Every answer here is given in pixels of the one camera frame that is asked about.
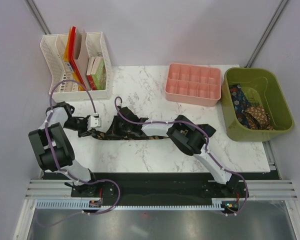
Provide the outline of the aluminium corner post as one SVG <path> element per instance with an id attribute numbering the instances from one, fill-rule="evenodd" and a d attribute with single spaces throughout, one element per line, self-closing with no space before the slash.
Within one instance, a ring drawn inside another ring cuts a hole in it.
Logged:
<path id="1" fill-rule="evenodd" d="M 43 15 L 41 14 L 38 6 L 36 5 L 34 0 L 24 0 L 25 4 L 27 5 L 28 9 L 30 10 L 32 16 L 36 20 L 39 28 L 45 35 L 50 35 L 51 31 L 44 20 Z"/>
<path id="2" fill-rule="evenodd" d="M 267 40 L 269 39 L 271 33 L 275 29 L 277 23 L 280 21 L 281 16 L 284 14 L 287 6 L 289 5 L 290 0 L 281 0 L 276 7 L 271 19 L 269 20 L 265 30 L 263 31 L 256 47 L 254 48 L 252 54 L 250 55 L 247 63 L 244 65 L 244 68 L 251 68 L 264 48 Z"/>

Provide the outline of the red book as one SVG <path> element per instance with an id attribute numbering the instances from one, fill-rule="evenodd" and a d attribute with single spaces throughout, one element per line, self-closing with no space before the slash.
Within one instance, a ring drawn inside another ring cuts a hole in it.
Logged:
<path id="1" fill-rule="evenodd" d="M 98 57 L 90 57 L 88 60 L 87 70 L 86 70 L 86 77 L 89 81 L 90 87 L 93 91 L 97 90 L 96 84 L 93 79 L 93 75 L 95 75 L 97 71 L 97 60 Z"/>

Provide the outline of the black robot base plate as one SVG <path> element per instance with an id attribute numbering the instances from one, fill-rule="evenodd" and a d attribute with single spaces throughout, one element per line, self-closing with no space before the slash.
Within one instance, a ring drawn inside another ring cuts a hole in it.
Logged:
<path id="1" fill-rule="evenodd" d="M 95 179 L 110 180 L 94 185 L 74 186 L 61 173 L 45 173 L 44 180 L 63 180 L 73 198 L 101 198 L 104 205 L 198 206 L 213 199 L 241 199 L 246 196 L 241 178 L 231 187 L 216 183 L 209 173 L 94 173 Z"/>

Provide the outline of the beige cardboard folder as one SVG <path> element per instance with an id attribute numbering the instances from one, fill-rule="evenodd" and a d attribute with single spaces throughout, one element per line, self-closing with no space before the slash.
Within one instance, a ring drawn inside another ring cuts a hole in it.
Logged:
<path id="1" fill-rule="evenodd" d="M 86 76 L 89 61 L 89 54 L 86 46 L 87 34 L 84 30 L 82 33 L 80 33 L 78 28 L 76 29 L 75 33 L 76 35 L 74 40 L 74 62 L 82 77 L 85 88 L 87 90 L 91 90 L 89 80 Z"/>

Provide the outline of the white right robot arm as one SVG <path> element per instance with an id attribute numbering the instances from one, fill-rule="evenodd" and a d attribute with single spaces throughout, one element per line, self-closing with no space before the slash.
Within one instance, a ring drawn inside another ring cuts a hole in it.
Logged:
<path id="1" fill-rule="evenodd" d="M 193 156 L 211 173 L 225 197 L 237 191 L 240 177 L 226 168 L 208 149 L 210 137 L 216 132 L 209 124 L 195 125 L 184 115 L 172 120 L 137 117 L 128 107 L 118 107 L 106 135 L 110 140 L 170 139 L 185 155 Z"/>

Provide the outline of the right aluminium corner post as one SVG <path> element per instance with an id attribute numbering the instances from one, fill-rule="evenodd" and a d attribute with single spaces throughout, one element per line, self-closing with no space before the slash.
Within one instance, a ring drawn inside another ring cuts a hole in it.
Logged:
<path id="1" fill-rule="evenodd" d="M 256 47 L 254 48 L 252 54 L 250 55 L 247 63 L 244 65 L 244 68 L 251 68 L 264 48 L 267 40 L 269 39 L 271 33 L 275 29 L 277 23 L 280 21 L 281 16 L 284 14 L 287 6 L 289 5 L 290 0 L 281 0 L 276 7 L 271 19 L 269 20 L 265 30 L 263 31 Z"/>

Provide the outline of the aluminium frame rail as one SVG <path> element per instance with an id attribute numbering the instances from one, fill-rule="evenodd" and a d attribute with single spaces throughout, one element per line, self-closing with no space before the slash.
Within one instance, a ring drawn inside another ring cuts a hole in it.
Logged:
<path id="1" fill-rule="evenodd" d="M 80 199 L 65 185 L 69 180 L 31 180 L 26 199 Z M 297 193 L 290 180 L 247 180 L 249 201 L 296 201 Z"/>

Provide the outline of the green book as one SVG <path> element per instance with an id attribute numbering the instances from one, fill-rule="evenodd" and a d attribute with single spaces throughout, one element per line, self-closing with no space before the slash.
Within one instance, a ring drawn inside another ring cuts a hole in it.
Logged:
<path id="1" fill-rule="evenodd" d="M 97 90 L 106 89 L 107 72 L 104 58 L 97 56 L 93 62 L 91 76 Z"/>

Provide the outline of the brown floral tie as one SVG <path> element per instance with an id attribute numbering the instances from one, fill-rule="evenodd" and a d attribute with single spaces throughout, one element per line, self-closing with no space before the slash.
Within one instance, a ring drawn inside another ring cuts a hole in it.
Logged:
<path id="1" fill-rule="evenodd" d="M 252 130 L 269 130 L 275 128 L 271 125 L 271 118 L 262 106 L 251 106 L 247 108 L 243 115 L 245 120 L 243 126 Z"/>

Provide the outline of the orange folder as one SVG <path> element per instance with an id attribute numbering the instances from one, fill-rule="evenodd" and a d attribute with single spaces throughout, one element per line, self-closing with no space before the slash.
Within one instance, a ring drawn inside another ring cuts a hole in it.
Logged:
<path id="1" fill-rule="evenodd" d="M 68 32 L 68 38 L 67 38 L 65 51 L 63 54 L 63 60 L 68 70 L 72 74 L 73 79 L 79 84 L 78 85 L 79 90 L 83 91 L 85 84 L 74 61 L 75 37 L 76 37 L 76 27 L 72 26 Z"/>

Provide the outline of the red folder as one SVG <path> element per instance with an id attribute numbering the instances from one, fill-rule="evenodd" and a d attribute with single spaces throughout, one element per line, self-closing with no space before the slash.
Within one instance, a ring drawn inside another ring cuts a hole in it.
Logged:
<path id="1" fill-rule="evenodd" d="M 91 90 L 91 85 L 87 78 L 89 54 L 86 46 L 86 36 L 87 34 L 85 31 L 79 33 L 75 26 L 72 27 L 69 44 L 69 58 L 80 82 L 87 90 Z"/>

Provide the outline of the navy floral tie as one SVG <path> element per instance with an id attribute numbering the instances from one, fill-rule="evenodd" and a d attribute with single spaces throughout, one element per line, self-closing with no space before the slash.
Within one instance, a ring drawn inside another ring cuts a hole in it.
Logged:
<path id="1" fill-rule="evenodd" d="M 231 101 L 234 107 L 237 120 L 244 127 L 250 129 L 251 127 L 245 115 L 245 110 L 250 108 L 252 105 L 248 101 L 244 92 L 242 91 L 241 85 L 240 84 L 230 85 L 229 92 L 230 92 Z"/>

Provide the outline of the black gold floral tie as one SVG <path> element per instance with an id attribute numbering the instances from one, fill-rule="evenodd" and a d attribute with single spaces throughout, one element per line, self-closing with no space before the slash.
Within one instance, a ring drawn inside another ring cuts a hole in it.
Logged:
<path id="1" fill-rule="evenodd" d="M 111 126 L 107 132 L 95 130 L 91 136 L 97 140 L 102 140 L 102 141 L 128 141 L 128 140 L 141 141 L 141 140 L 162 140 L 168 138 L 166 136 L 158 136 L 158 135 L 146 136 L 144 133 L 141 133 L 141 135 L 137 135 L 136 133 L 131 131 L 124 132 L 119 130 L 115 132 L 114 126 Z"/>

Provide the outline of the white plastic file rack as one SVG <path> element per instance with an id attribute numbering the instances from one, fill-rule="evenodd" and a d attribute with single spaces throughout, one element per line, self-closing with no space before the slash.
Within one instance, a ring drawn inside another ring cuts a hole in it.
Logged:
<path id="1" fill-rule="evenodd" d="M 52 75 L 49 94 L 59 102 L 109 100 L 112 96 L 113 70 L 103 32 L 47 34 L 40 48 Z"/>

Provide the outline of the olive green plastic bin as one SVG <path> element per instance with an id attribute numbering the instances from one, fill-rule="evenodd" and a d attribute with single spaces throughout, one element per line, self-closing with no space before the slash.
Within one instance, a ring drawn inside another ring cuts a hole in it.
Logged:
<path id="1" fill-rule="evenodd" d="M 274 130 L 254 130 L 237 120 L 229 86 L 241 85 L 241 89 L 252 107 L 261 106 L 270 116 Z M 227 136 L 237 142 L 266 142 L 290 132 L 294 120 L 273 73 L 262 68 L 228 69 L 221 87 L 221 108 Z"/>

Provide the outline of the pink divided organizer tray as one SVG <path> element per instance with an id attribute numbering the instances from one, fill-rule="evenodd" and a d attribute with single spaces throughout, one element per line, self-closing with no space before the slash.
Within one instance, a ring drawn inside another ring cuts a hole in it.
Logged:
<path id="1" fill-rule="evenodd" d="M 222 72 L 219 68 L 172 63 L 165 84 L 170 102 L 214 107 L 221 99 Z"/>

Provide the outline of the left aluminium corner post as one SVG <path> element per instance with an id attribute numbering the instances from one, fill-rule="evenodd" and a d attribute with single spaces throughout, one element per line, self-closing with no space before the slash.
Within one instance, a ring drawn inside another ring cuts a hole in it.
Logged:
<path id="1" fill-rule="evenodd" d="M 43 15 L 41 14 L 38 6 L 36 5 L 34 0 L 24 0 L 25 4 L 27 5 L 28 9 L 30 10 L 32 16 L 36 20 L 39 28 L 45 35 L 50 35 L 51 31 L 44 20 Z"/>

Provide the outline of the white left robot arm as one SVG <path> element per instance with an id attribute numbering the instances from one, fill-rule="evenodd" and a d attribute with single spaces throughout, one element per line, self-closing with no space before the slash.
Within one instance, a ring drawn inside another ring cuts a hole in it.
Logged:
<path id="1" fill-rule="evenodd" d="M 72 180 L 73 186 L 82 186 L 89 197 L 96 196 L 100 185 L 90 169 L 82 166 L 64 129 L 76 131 L 79 137 L 92 134 L 93 116 L 73 116 L 75 107 L 59 102 L 46 110 L 44 123 L 28 134 L 35 158 L 43 171 L 57 172 Z"/>

